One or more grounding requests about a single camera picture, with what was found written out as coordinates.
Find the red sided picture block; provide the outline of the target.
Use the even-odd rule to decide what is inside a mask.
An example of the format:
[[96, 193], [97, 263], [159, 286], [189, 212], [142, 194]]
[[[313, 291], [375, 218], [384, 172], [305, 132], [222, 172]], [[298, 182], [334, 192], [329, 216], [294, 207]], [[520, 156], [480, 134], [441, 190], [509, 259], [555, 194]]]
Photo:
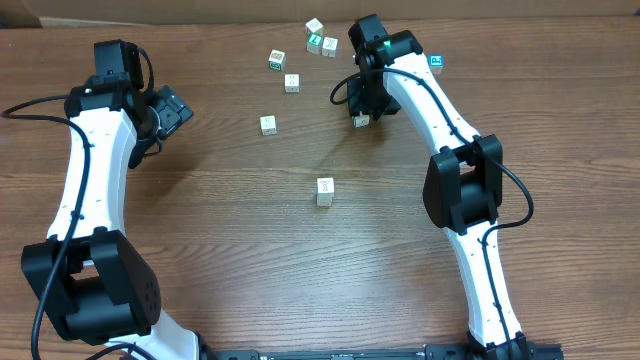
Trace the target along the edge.
[[368, 115], [358, 115], [353, 117], [353, 125], [355, 128], [368, 126], [370, 117]]

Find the red sided wooden block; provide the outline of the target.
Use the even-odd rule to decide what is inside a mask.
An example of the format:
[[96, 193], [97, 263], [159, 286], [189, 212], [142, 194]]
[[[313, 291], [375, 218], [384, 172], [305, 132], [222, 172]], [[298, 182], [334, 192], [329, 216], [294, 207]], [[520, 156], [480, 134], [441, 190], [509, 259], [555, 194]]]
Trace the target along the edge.
[[300, 92], [300, 75], [285, 74], [284, 89], [286, 93], [299, 93]]

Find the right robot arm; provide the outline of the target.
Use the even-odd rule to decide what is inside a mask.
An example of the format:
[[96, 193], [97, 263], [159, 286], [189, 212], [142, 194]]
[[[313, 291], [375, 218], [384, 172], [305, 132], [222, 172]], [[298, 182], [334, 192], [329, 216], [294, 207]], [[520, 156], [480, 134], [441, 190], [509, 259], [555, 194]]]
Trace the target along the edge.
[[469, 310], [466, 358], [531, 358], [499, 257], [502, 179], [522, 183], [504, 166], [501, 143], [460, 116], [410, 31], [390, 35], [354, 25], [348, 36], [359, 71], [342, 82], [346, 103], [374, 118], [403, 110], [431, 154], [423, 203], [450, 241], [461, 274]]

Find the blue letter wooden block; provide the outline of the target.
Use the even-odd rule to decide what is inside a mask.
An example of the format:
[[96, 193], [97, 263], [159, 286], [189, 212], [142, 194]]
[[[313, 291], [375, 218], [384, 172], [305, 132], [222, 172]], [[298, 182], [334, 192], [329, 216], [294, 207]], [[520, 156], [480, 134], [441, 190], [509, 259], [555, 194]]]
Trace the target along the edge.
[[316, 204], [320, 207], [330, 207], [335, 194], [334, 179], [318, 178]]

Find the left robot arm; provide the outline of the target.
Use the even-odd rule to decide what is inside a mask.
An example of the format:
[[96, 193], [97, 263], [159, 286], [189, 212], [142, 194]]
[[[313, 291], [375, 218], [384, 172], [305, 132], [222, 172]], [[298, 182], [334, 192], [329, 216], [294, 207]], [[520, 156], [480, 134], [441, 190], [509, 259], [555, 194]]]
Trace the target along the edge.
[[66, 96], [71, 152], [63, 196], [44, 242], [21, 269], [66, 341], [128, 350], [138, 359], [204, 359], [199, 336], [162, 308], [151, 267], [127, 240], [127, 172], [193, 115], [169, 86], [146, 96], [128, 80]]

